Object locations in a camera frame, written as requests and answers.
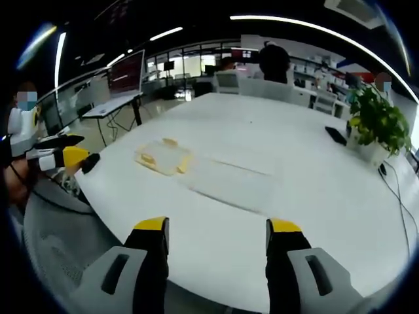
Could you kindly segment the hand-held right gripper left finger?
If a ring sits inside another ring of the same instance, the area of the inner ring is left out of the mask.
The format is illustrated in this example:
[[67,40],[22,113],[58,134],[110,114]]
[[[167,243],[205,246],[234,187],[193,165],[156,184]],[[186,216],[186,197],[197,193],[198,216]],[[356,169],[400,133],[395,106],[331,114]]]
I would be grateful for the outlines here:
[[123,246],[91,264],[70,299],[80,313],[163,313],[168,280],[168,217],[137,223]]

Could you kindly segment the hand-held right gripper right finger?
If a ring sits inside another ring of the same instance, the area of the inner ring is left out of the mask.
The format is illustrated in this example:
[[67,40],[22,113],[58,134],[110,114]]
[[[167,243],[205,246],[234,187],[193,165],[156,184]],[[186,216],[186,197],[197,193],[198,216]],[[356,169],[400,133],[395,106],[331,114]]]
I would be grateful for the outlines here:
[[363,300],[350,273],[288,220],[266,220],[265,276],[270,313],[350,313]]

